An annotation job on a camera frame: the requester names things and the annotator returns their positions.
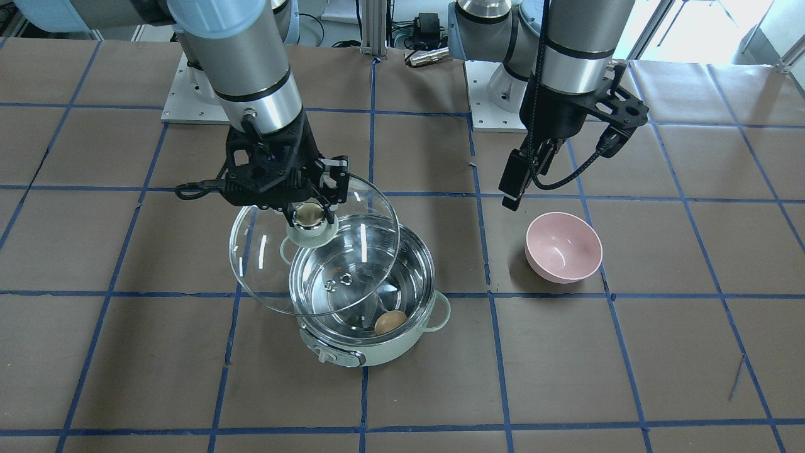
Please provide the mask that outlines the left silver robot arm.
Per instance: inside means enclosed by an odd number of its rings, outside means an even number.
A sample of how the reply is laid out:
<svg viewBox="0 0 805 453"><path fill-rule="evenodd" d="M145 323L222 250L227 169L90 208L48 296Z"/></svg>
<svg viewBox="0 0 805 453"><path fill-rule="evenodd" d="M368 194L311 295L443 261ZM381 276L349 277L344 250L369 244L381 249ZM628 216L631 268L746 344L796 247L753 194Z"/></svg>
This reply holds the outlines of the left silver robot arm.
<svg viewBox="0 0 805 453"><path fill-rule="evenodd" d="M460 60L494 61L521 90L526 136L511 151L499 183L501 204L517 210L526 189L552 191L598 158L610 159L647 123L648 106L621 85L626 64L613 61L632 1L454 1L448 47ZM592 116L607 127L592 155L558 182L541 183L561 146Z"/></svg>

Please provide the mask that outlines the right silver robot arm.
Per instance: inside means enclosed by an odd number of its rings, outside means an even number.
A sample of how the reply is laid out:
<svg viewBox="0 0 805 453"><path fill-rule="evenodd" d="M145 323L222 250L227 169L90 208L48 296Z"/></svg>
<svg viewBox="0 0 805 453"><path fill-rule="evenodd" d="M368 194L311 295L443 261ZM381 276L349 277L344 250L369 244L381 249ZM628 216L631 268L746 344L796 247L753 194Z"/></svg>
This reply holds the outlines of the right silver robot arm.
<svg viewBox="0 0 805 453"><path fill-rule="evenodd" d="M297 204L313 200L334 223L350 183L348 159L326 163L267 1L135 1L147 23L184 32L230 121L225 162L214 179L179 184L190 201L216 192L233 206L276 210L293 225Z"/></svg>

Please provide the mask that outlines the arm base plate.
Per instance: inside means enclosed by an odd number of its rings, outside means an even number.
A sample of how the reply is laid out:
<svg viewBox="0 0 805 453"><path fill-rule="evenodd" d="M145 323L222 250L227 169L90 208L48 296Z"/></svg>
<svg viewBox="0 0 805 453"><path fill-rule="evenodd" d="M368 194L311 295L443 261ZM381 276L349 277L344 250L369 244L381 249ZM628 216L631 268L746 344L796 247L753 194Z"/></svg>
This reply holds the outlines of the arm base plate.
<svg viewBox="0 0 805 453"><path fill-rule="evenodd" d="M187 65L181 55L164 103L161 120L170 124L228 125L229 118L219 105L209 80L201 70Z"/></svg>
<svg viewBox="0 0 805 453"><path fill-rule="evenodd" d="M503 63L468 60L465 78L472 126L476 131L524 133L519 111L527 82L513 77Z"/></svg>

